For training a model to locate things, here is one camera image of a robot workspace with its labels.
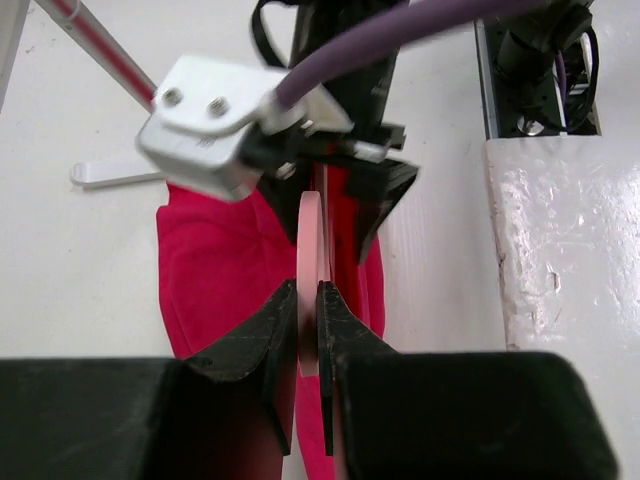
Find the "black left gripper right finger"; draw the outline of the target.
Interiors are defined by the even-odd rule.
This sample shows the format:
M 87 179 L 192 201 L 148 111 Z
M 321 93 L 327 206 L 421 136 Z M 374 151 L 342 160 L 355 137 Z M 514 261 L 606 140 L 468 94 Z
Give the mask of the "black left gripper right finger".
M 542 351 L 400 353 L 323 282 L 324 444 L 340 479 L 615 479 L 574 367 Z

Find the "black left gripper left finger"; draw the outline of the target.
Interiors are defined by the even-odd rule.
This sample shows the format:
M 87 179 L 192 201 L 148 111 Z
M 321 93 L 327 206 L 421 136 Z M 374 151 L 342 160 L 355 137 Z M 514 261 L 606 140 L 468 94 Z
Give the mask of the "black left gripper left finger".
M 184 360 L 5 360 L 1 475 L 278 479 L 291 451 L 296 331 L 287 280 Z

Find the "red t shirt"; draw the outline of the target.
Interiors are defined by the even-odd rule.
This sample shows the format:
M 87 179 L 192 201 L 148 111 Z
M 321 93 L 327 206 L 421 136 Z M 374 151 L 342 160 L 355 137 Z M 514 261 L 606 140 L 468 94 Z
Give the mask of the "red t shirt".
M 156 214 L 159 304 L 173 352 L 184 359 L 216 342 L 259 310 L 296 272 L 296 249 L 258 192 L 225 203 L 168 184 Z M 359 267 L 365 305 L 359 316 L 385 330 L 384 271 L 378 239 Z M 296 383 L 296 430 L 308 479 L 335 479 L 327 456 L 318 377 Z

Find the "pink hanger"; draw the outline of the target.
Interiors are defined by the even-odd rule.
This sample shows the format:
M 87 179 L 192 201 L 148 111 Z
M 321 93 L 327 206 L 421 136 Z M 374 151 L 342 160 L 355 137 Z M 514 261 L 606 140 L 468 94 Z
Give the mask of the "pink hanger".
M 317 292 L 331 275 L 326 200 L 326 167 L 316 165 L 312 186 L 301 195 L 296 244 L 298 362 L 303 377 L 316 376 L 319 371 Z

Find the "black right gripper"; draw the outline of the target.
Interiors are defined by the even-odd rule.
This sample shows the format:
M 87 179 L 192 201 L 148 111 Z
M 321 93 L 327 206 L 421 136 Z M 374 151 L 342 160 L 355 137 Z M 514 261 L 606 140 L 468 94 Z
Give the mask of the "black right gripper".
M 290 59 L 292 72 L 316 72 L 325 76 L 331 64 L 307 61 L 314 52 L 347 30 L 404 1 L 285 1 L 298 9 Z M 382 135 L 382 117 L 397 54 L 328 80 L 321 79 L 332 98 L 346 112 L 353 128 L 349 139 L 377 140 Z M 285 82 L 261 101 L 261 124 L 249 133 L 251 165 L 282 165 L 293 161 L 302 144 L 302 105 L 308 90 L 301 83 Z M 356 160 L 349 166 L 346 195 L 355 201 L 353 220 L 355 259 L 363 263 L 381 225 L 417 179 L 419 168 L 394 159 L 379 163 Z M 291 245 L 297 243 L 302 193 L 311 186 L 311 170 L 298 169 L 288 178 L 264 174 L 258 190 L 276 215 Z

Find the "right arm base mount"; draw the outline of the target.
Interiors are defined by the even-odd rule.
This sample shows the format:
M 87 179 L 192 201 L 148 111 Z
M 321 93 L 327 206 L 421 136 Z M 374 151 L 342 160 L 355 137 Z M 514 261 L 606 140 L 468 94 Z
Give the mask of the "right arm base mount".
M 600 55 L 590 1 L 474 24 L 489 140 L 598 135 Z

